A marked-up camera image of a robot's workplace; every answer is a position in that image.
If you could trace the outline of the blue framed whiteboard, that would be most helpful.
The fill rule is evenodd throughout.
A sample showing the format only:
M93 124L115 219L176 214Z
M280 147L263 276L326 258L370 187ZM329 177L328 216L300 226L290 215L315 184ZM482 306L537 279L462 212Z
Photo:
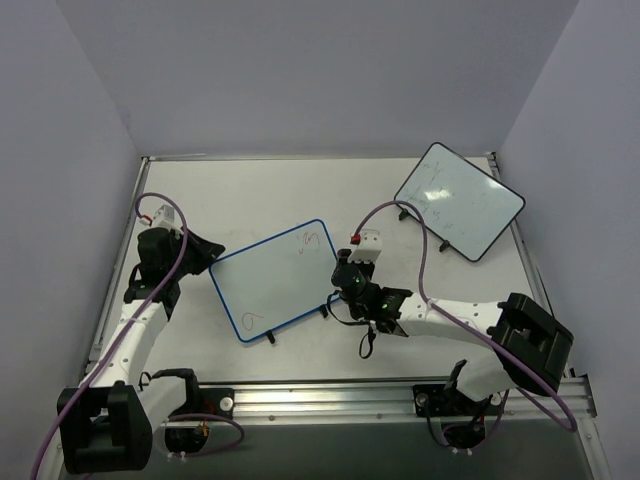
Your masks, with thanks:
M236 337L250 343L336 300L336 259L326 224L313 219L219 258L209 272Z

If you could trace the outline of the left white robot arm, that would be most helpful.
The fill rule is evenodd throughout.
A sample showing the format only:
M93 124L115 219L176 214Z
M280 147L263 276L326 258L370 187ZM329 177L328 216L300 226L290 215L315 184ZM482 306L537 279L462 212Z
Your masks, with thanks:
M155 341L171 319L186 275L208 270L225 248L190 231L152 227L137 237L139 261L130 275L121 318L94 369L60 394L64 465L70 474L143 469L155 431L172 413L194 417L202 405L189 368L141 383Z

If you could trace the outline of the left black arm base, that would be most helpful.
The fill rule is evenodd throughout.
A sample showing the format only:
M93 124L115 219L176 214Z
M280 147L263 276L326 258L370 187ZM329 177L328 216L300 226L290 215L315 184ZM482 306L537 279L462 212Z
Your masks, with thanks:
M177 456L202 456L225 451L244 439L242 429L236 440L225 444L216 442L212 432L215 424L232 424L235 406L235 390L230 387L201 387L195 402L188 403L172 413L172 418L185 416L184 425L167 427L161 445Z

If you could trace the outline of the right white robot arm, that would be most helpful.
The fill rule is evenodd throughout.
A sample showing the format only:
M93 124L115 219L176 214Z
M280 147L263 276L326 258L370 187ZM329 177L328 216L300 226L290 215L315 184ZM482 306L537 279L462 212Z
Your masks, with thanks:
M455 365L443 390L450 409L464 413L517 387L545 397L558 392L573 335L533 299L512 293L500 302L425 300L418 292L374 283L376 259L375 253L338 251L331 283L354 325L366 324L374 334L456 340L489 352Z

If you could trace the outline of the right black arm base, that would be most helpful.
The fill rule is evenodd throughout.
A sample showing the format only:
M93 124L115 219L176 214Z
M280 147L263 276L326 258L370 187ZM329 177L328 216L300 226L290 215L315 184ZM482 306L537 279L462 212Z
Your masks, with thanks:
M506 403L502 394L474 402L444 384L412 387L415 414L424 418L431 439L441 448L471 454L497 429Z

